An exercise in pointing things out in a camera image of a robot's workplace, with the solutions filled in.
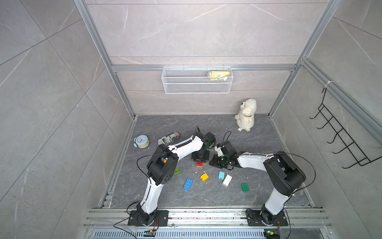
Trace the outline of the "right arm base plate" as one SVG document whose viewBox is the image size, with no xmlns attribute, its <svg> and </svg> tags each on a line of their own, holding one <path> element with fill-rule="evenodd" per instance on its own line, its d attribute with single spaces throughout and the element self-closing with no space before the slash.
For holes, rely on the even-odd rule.
<svg viewBox="0 0 382 239">
<path fill-rule="evenodd" d="M 246 209 L 245 214 L 249 226 L 288 226 L 288 220 L 283 211 L 273 215 L 267 209 Z"/>
</svg>

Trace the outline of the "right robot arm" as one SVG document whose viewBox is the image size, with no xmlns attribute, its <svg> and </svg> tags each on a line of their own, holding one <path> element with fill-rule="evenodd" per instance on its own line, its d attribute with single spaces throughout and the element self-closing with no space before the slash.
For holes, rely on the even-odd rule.
<svg viewBox="0 0 382 239">
<path fill-rule="evenodd" d="M 306 180 L 305 173 L 290 158 L 293 153 L 278 151 L 274 154 L 239 154 L 228 140 L 215 144 L 214 150 L 216 154 L 210 161 L 213 167 L 227 170 L 235 167 L 252 168 L 268 174 L 273 190 L 260 211 L 261 221 L 266 226 L 278 221 L 285 204 L 295 192 L 302 189 L 301 185 Z"/>
</svg>

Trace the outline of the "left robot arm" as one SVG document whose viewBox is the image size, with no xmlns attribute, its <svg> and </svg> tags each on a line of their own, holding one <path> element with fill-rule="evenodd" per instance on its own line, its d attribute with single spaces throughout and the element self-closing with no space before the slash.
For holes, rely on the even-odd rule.
<svg viewBox="0 0 382 239">
<path fill-rule="evenodd" d="M 210 149 L 216 145 L 215 135 L 211 132 L 201 133 L 198 126 L 191 137 L 174 145 L 160 144 L 151 155 L 147 164 L 147 187 L 143 199 L 137 203 L 136 210 L 131 211 L 128 219 L 133 225 L 149 226 L 153 222 L 160 225 L 157 216 L 158 200 L 163 186 L 174 176 L 178 161 L 193 154 L 199 158 L 210 155 Z"/>
</svg>

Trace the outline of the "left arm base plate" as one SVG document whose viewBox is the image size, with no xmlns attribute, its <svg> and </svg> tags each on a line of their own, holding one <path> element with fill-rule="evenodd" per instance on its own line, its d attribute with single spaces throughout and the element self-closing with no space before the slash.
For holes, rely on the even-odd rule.
<svg viewBox="0 0 382 239">
<path fill-rule="evenodd" d="M 146 215 L 145 213 L 137 212 L 136 210 L 131 211 L 128 218 L 129 226 L 155 226 L 155 227 L 165 227 L 168 225 L 169 211 L 167 210 L 156 210 L 155 212 Z"/>
</svg>

